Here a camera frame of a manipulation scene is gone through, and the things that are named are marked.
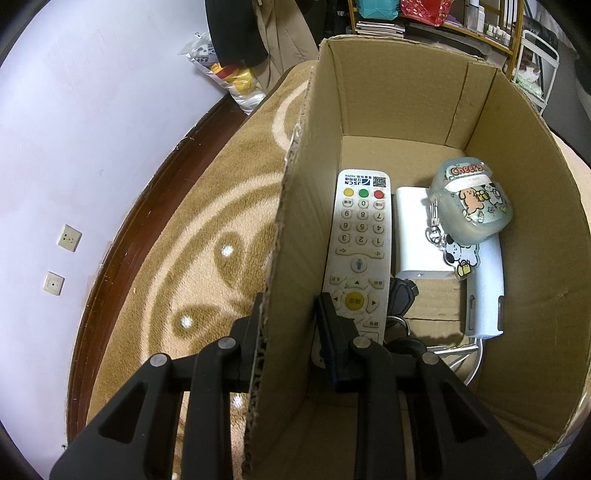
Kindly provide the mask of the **white power adapter cube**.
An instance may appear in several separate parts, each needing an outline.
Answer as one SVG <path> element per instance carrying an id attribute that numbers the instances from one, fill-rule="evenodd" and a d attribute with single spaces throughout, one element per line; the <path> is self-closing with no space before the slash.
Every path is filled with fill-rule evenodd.
<path id="1" fill-rule="evenodd" d="M 394 275 L 405 280 L 455 277 L 444 253 L 427 238 L 429 200 L 426 188 L 400 187 L 394 193 Z"/>

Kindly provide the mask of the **black key bunch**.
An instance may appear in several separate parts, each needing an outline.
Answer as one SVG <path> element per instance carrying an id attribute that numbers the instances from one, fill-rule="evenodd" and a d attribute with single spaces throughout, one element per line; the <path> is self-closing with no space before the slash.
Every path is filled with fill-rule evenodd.
<path id="1" fill-rule="evenodd" d="M 405 333 L 406 337 L 411 337 L 411 328 L 405 316 L 418 296 L 419 288 L 412 280 L 390 279 L 386 334 L 389 334 L 392 329 L 399 329 Z M 450 367 L 455 369 L 470 355 L 476 354 L 479 356 L 482 353 L 482 342 L 480 340 L 470 340 L 464 345 L 454 347 L 431 346 L 428 350 L 442 358 L 457 356 L 458 359 L 450 364 Z"/>

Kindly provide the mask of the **green cartoon earbuds case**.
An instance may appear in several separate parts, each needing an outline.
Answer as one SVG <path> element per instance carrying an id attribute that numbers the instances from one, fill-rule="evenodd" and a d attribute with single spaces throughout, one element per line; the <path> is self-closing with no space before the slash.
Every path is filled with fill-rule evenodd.
<path id="1" fill-rule="evenodd" d="M 491 168 L 475 157 L 445 161 L 428 189 L 427 240 L 463 280 L 480 264 L 480 244 L 501 232 L 513 207 Z"/>

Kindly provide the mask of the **teal gift bag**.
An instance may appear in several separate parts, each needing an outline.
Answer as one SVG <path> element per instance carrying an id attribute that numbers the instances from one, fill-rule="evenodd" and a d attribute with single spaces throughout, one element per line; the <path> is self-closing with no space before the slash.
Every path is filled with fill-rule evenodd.
<path id="1" fill-rule="evenodd" d="M 360 16 L 367 19 L 394 20 L 398 17 L 400 0 L 358 0 Z"/>

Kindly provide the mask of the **wooden bookshelf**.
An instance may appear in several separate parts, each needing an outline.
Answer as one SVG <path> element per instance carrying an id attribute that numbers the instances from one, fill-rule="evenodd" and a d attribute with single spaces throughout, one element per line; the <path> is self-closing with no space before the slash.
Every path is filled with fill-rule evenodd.
<path id="1" fill-rule="evenodd" d="M 473 38 L 505 55 L 511 79 L 518 66 L 524 30 L 523 1 L 349 1 L 353 31 L 362 21 L 405 19 Z"/>

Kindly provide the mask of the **black hanging garment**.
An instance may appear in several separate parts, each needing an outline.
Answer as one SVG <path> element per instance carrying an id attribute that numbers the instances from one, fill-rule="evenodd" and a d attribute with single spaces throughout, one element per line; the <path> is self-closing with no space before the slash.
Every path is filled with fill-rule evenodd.
<path id="1" fill-rule="evenodd" d="M 256 67 L 269 56 L 249 0 L 206 0 L 207 25 L 219 64 Z"/>

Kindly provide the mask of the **lower wall socket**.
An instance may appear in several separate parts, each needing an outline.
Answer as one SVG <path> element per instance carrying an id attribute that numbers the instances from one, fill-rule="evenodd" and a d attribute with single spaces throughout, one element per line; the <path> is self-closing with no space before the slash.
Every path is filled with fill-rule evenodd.
<path id="1" fill-rule="evenodd" d="M 61 294 L 65 278 L 48 271 L 45 276 L 43 290 L 51 295 L 59 296 Z"/>

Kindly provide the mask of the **red gift bag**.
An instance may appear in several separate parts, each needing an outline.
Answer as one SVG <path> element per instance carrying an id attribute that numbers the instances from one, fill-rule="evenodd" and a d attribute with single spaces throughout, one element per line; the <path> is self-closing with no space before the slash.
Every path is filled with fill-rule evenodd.
<path id="1" fill-rule="evenodd" d="M 401 0 L 404 17 L 439 27 L 448 17 L 454 0 Z"/>

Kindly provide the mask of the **white remote control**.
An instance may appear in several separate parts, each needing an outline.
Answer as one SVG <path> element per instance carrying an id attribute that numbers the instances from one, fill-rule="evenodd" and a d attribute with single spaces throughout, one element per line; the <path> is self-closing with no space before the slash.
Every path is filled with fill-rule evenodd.
<path id="1" fill-rule="evenodd" d="M 391 180 L 377 170 L 345 169 L 335 189 L 322 291 L 361 336 L 383 343 L 393 251 Z"/>

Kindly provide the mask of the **beige patterned rug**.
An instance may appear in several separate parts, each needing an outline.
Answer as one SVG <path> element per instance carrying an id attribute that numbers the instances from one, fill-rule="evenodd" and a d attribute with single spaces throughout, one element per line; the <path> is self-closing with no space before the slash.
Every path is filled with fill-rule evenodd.
<path id="1" fill-rule="evenodd" d="M 95 415 L 153 353 L 183 357 L 228 333 L 266 284 L 276 244 L 283 160 L 315 63 L 295 66 L 232 136 L 173 213 L 114 324 L 89 403 Z M 396 186 L 428 186 L 447 159 L 472 154 L 492 169 L 514 216 L 502 231 L 503 335 L 486 344 L 474 390 L 533 461 L 590 410 L 590 170 L 525 97 L 481 62 L 440 82 L 459 96 L 468 135 L 457 144 L 356 136 L 344 119 L 365 100 L 341 62 L 318 86 L 328 112 L 322 149 L 339 165 L 386 168 Z"/>

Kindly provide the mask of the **stack of books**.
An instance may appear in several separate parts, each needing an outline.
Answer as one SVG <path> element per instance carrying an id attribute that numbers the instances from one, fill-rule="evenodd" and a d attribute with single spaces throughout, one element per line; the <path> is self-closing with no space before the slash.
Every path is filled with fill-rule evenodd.
<path id="1" fill-rule="evenodd" d="M 356 33 L 363 36 L 403 39 L 405 32 L 405 26 L 393 23 L 370 22 L 366 20 L 356 23 Z"/>

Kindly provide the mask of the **wall socket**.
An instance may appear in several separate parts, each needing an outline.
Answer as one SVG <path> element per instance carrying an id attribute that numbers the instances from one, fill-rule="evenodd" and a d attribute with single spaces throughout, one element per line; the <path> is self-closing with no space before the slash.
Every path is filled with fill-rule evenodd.
<path id="1" fill-rule="evenodd" d="M 82 233 L 68 224 L 63 226 L 57 245 L 69 252 L 75 252 L 82 238 Z"/>
<path id="2" fill-rule="evenodd" d="M 61 294 L 65 278 L 48 271 L 45 276 L 43 290 L 51 295 L 59 296 Z"/>

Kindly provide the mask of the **snack bag on floor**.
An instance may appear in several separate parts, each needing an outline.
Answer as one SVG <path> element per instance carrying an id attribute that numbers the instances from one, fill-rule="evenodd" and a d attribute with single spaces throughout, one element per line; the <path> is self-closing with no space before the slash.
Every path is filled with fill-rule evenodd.
<path id="1" fill-rule="evenodd" d="M 252 69 L 245 64 L 221 65 L 211 35 L 207 31 L 195 33 L 194 38 L 185 44 L 178 54 L 185 57 L 217 86 L 228 91 L 246 115 L 252 114 L 266 97 Z"/>

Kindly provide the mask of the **upper wall socket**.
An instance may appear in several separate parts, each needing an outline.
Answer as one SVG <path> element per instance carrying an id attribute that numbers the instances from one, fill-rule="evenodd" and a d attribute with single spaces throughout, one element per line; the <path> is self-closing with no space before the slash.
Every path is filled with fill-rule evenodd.
<path id="1" fill-rule="evenodd" d="M 69 252 L 75 252 L 82 238 L 82 233 L 68 224 L 63 226 L 57 245 Z"/>

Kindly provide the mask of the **cardboard box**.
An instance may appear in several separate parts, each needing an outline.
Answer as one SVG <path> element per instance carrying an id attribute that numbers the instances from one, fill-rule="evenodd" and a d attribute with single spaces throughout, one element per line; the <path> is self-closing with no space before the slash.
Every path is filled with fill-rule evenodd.
<path id="1" fill-rule="evenodd" d="M 353 477 L 351 400 L 308 388 L 339 170 L 376 167 L 425 186 L 473 154 L 509 194 L 505 335 L 485 351 L 477 397 L 532 462 L 590 398 L 590 170 L 494 66 L 421 43 L 341 36 L 311 69 L 287 156 L 245 432 L 247 479 Z"/>

